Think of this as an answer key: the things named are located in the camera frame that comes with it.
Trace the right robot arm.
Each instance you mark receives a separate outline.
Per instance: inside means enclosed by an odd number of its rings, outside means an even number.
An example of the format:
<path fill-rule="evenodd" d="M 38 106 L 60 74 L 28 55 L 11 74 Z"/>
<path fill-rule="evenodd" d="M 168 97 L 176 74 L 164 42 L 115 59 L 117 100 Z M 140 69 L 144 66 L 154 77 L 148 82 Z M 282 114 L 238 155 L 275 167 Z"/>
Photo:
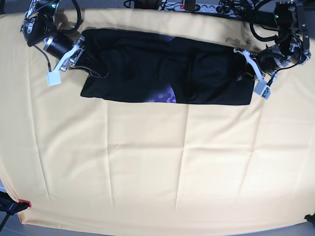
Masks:
<path fill-rule="evenodd" d="M 77 32 L 82 22 L 82 13 L 78 2 L 73 0 L 72 3 L 77 13 L 77 22 L 72 29 L 61 29 L 55 23 L 55 14 L 59 6 L 58 0 L 33 0 L 25 13 L 20 32 L 23 33 L 29 47 L 36 48 L 45 56 L 49 72 L 52 72 L 52 67 L 48 54 L 61 62 L 62 57 L 74 49 L 75 51 L 69 58 L 62 61 L 60 66 L 56 66 L 59 71 L 67 71 L 68 69 L 75 69 L 76 63 L 84 52 L 85 38 L 80 36 L 74 41 L 69 37 Z"/>

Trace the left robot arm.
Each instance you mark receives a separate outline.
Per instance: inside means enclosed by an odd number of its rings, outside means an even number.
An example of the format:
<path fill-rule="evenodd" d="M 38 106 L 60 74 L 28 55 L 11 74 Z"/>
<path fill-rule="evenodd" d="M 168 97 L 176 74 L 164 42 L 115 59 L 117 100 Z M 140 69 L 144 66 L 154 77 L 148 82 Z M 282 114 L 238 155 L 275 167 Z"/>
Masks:
<path fill-rule="evenodd" d="M 252 35 L 260 42 L 274 42 L 271 47 L 267 46 L 258 52 L 235 49 L 246 60 L 244 70 L 240 76 L 247 76 L 264 82 L 265 75 L 271 78 L 267 85 L 271 85 L 277 74 L 286 69 L 302 65 L 311 58 L 310 35 L 307 28 L 305 11 L 311 8 L 314 3 L 310 0 L 281 0 L 276 2 L 273 20 L 275 27 L 270 29 L 277 34 L 269 37 L 260 36 L 255 24 L 263 25 L 260 9 L 269 3 L 263 0 L 252 10 L 252 20 L 249 27 Z"/>

